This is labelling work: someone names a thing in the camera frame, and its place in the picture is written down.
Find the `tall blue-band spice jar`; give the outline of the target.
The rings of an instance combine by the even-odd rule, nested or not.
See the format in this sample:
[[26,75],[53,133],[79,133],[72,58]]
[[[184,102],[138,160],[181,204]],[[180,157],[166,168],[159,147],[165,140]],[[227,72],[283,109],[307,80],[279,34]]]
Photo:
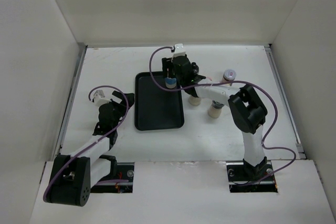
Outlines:
[[177,84],[176,78],[166,77],[164,80],[165,80],[165,86],[168,89],[175,89],[176,88],[176,84]]

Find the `black grinder-cap spice bottle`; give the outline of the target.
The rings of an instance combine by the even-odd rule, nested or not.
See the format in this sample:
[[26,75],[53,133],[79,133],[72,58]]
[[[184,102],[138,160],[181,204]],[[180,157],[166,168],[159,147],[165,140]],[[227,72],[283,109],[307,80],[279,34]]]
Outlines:
[[194,96],[190,96],[188,99],[190,105],[192,106],[199,106],[201,104],[202,98],[199,97],[194,97]]

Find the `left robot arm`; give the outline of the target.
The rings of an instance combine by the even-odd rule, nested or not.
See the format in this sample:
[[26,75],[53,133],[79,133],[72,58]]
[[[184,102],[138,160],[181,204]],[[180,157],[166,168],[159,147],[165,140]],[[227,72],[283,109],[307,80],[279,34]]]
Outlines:
[[135,95],[115,88],[108,99],[102,89],[99,86],[88,95],[99,111],[91,139],[76,151],[55,157],[44,202],[82,207],[90,193],[132,192],[134,164],[119,163],[108,152],[117,141],[117,129],[134,105]]

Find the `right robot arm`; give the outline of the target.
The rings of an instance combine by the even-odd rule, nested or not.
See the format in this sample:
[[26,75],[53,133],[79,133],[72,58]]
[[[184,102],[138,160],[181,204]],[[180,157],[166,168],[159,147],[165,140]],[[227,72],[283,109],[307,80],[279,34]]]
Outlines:
[[244,175],[250,180],[260,178],[267,163],[262,139],[268,112],[253,86],[216,86],[212,80],[198,74],[198,65],[190,62],[186,55],[162,58],[162,71],[165,78],[175,78],[195,99],[210,99],[229,107],[235,125],[243,134]]

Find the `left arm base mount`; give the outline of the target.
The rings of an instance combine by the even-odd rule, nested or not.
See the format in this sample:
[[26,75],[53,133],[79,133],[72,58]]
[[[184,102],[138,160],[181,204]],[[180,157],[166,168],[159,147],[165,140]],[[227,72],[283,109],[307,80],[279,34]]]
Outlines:
[[113,171],[91,188],[94,194],[128,194],[133,192],[134,163],[117,163]]

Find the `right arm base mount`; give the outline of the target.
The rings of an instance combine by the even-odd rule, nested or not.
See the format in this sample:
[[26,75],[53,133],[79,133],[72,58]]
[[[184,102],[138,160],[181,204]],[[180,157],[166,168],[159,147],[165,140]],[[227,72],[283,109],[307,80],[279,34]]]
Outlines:
[[244,170],[243,162],[227,162],[227,176],[231,193],[277,193],[275,176],[269,176],[261,181],[262,177],[273,172],[271,161],[268,161],[260,175],[248,175]]

